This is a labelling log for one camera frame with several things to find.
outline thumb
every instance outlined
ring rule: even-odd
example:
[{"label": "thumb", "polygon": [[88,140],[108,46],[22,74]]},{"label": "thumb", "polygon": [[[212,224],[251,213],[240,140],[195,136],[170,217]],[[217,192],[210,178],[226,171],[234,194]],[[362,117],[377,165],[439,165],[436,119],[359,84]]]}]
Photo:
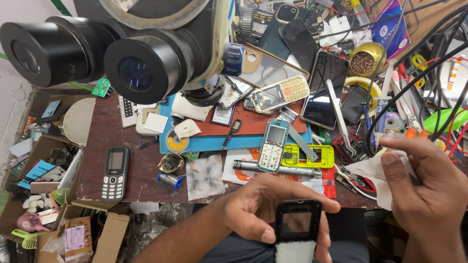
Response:
[{"label": "thumb", "polygon": [[381,162],[394,205],[401,207],[418,202],[420,198],[400,157],[395,153],[386,152],[382,154]]},{"label": "thumb", "polygon": [[276,241],[273,228],[254,214],[241,210],[236,211],[232,216],[226,225],[239,236],[268,244],[273,244]]}]

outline white wall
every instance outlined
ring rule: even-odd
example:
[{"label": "white wall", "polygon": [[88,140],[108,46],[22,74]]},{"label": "white wall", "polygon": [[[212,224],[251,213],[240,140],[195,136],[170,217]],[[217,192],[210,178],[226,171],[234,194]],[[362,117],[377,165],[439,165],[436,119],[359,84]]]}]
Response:
[{"label": "white wall", "polygon": [[[73,0],[62,2],[76,16]],[[5,22],[44,22],[50,16],[62,15],[50,0],[1,0],[0,4],[0,25]],[[15,135],[31,92],[31,84],[9,61],[0,58],[0,182],[9,170],[8,148],[15,144]]]}]

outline orange mat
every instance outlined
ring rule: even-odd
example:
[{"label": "orange mat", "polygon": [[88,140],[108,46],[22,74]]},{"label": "orange mat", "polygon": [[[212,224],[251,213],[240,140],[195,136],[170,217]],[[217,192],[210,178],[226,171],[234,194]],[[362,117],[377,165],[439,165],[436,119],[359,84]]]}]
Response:
[{"label": "orange mat", "polygon": [[[244,109],[243,101],[236,103],[234,109],[233,122],[235,119],[242,120],[241,129],[235,133],[235,135],[251,135],[251,134],[265,134],[266,125],[268,120],[271,118],[276,118],[279,114],[279,110],[276,110],[276,113],[273,116],[267,116],[264,114],[259,114],[250,110]],[[287,107],[296,113],[300,114],[302,110],[302,104],[304,100],[299,100],[294,104],[289,104]],[[202,131],[194,136],[213,136],[213,135],[224,135],[226,136],[231,129],[230,126],[212,123],[211,117],[213,116],[213,109],[208,113],[206,120],[204,122],[200,120],[194,120],[197,123],[197,126]],[[299,116],[296,118],[292,124],[298,133],[304,133],[307,131],[307,123],[299,119]]]}]

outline desk surface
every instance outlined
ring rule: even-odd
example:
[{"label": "desk surface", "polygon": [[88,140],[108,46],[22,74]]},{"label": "desk surface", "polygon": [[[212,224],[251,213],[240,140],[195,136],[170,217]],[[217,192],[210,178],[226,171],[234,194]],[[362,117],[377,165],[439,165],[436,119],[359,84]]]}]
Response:
[{"label": "desk surface", "polygon": [[[100,200],[106,152],[112,146],[127,146],[131,151],[126,195],[122,201],[209,203],[220,197],[220,195],[217,195],[189,202],[185,181],[176,192],[171,186],[158,183],[156,181],[160,171],[158,164],[163,154],[159,153],[158,144],[140,151],[140,137],[141,135],[136,132],[135,126],[122,129],[116,92],[105,98],[97,98],[88,143],[81,165],[78,199]],[[145,139],[150,141],[151,137],[144,137],[143,143],[145,143]],[[219,153],[222,155],[224,162],[226,151],[219,151]],[[174,174],[184,175],[185,168],[174,172]],[[241,187],[241,185],[235,183],[227,184],[229,186],[227,193]],[[377,207],[375,201],[360,194],[352,193],[339,182],[336,182],[336,196],[337,198],[334,200],[338,201],[342,207]]]}]

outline hand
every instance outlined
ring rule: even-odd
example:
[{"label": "hand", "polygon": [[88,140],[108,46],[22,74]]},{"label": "hand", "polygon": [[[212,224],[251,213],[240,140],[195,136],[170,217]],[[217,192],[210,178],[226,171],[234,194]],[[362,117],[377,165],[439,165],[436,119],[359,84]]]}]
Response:
[{"label": "hand", "polygon": [[331,263],[328,253],[330,235],[325,212],[336,213],[340,204],[309,187],[271,174],[262,173],[239,190],[226,196],[224,222],[239,236],[273,244],[276,235],[268,223],[275,221],[275,209],[284,200],[317,199],[322,203],[315,258]]},{"label": "hand", "polygon": [[388,148],[405,151],[421,183],[410,175],[394,153],[382,154],[382,167],[392,192],[395,219],[418,242],[460,238],[468,202],[468,179],[446,154],[425,138],[381,138]]}]

